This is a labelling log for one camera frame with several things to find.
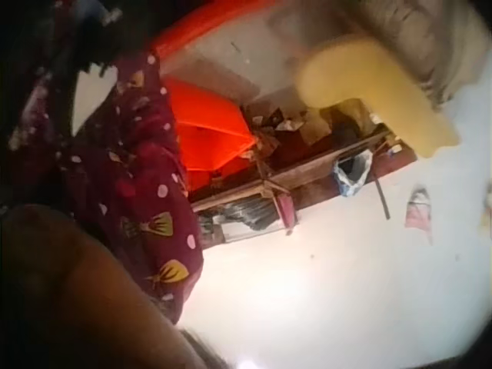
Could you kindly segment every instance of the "orange plastic chair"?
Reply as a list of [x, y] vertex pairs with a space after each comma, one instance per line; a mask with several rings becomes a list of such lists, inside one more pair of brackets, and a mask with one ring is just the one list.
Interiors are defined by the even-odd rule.
[[[164, 78], [163, 83], [176, 119], [181, 160], [190, 176], [194, 171], [219, 171], [254, 145], [254, 136], [234, 103], [174, 78]], [[191, 189], [207, 184], [203, 182]]]

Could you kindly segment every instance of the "yellow object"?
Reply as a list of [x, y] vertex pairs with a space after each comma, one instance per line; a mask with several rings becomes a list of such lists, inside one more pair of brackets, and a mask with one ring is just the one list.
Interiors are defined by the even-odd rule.
[[449, 121], [406, 71], [371, 38], [349, 36], [314, 53], [296, 86], [310, 108], [326, 108], [359, 98], [420, 156], [429, 158], [459, 138]]
[[175, 283], [184, 280], [190, 273], [188, 269], [179, 261], [172, 259], [162, 265], [159, 274], [147, 277], [155, 285], [157, 283]]
[[173, 235], [172, 216], [168, 211], [157, 214], [148, 223], [141, 223], [140, 230], [158, 236], [171, 237]]

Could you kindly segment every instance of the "bright light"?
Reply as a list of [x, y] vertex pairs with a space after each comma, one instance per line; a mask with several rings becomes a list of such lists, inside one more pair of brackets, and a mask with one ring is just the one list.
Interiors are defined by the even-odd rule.
[[257, 366], [253, 361], [246, 360], [239, 363], [237, 369], [262, 369], [262, 368]]

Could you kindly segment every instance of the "wooden plank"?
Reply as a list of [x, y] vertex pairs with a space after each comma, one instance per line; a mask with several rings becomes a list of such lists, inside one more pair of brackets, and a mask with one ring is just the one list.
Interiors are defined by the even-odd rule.
[[252, 196], [254, 194], [260, 194], [263, 187], [263, 181], [261, 179], [257, 179], [256, 181], [243, 184], [237, 188], [224, 191], [220, 194], [214, 194], [208, 198], [204, 198], [203, 200], [196, 201], [191, 204], [191, 207], [194, 212], [207, 210], [218, 205], [247, 198], [248, 196]]
[[339, 150], [328, 152], [327, 154], [318, 155], [316, 158], [312, 158], [309, 161], [305, 161], [299, 165], [284, 169], [283, 171], [271, 176], [269, 179], [288, 190], [306, 185], [312, 181], [316, 181], [317, 179], [329, 175], [333, 168], [334, 162], [338, 158], [349, 156], [351, 153], [354, 153], [354, 151], [365, 149], [368, 146], [375, 144], [389, 133], [390, 132], [388, 130], [384, 130], [356, 142], [355, 144], [349, 145], [346, 148], [341, 148]]
[[[354, 151], [365, 149], [370, 145], [374, 145], [384, 136], [388, 135], [388, 133], [390, 133], [390, 131], [384, 129], [381, 132], [378, 132], [345, 148], [318, 155], [317, 157], [305, 161], [304, 163], [294, 165], [280, 171], [275, 175], [272, 175], [269, 180], [288, 190], [311, 183], [312, 181], [329, 175], [331, 173], [331, 169], [333, 168], [334, 161], [338, 158], [344, 157], [345, 155], [350, 155], [351, 153], [354, 153]], [[260, 194], [264, 190], [264, 187], [265, 185], [263, 180], [257, 179], [237, 188], [233, 188], [220, 194], [215, 194], [208, 198], [204, 198], [203, 200], [196, 201], [192, 203], [191, 206], [195, 212], [203, 211], [221, 204], [227, 204], [228, 202], [240, 200], [254, 194]]]

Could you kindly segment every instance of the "white polka dot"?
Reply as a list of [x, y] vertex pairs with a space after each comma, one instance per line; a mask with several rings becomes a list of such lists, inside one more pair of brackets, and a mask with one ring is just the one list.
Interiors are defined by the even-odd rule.
[[194, 241], [194, 236], [193, 234], [190, 234], [188, 236], [188, 238], [186, 239], [186, 242], [188, 243], [188, 247], [191, 249], [191, 250], [194, 250], [194, 248], [197, 247], [197, 244], [196, 242]]
[[165, 294], [161, 297], [161, 301], [173, 301], [175, 296], [173, 294]]
[[168, 186], [161, 184], [157, 190], [157, 196], [160, 198], [165, 198], [168, 195]]
[[108, 212], [108, 207], [104, 204], [99, 204], [99, 208], [101, 209], [101, 213], [103, 215], [106, 215], [106, 213]]
[[116, 162], [116, 163], [121, 162], [120, 157], [119, 157], [119, 156], [117, 156], [117, 155], [116, 155], [113, 151], [110, 151], [110, 152], [108, 153], [108, 156], [109, 156], [109, 158], [111, 159], [111, 161], [114, 161], [114, 162]]

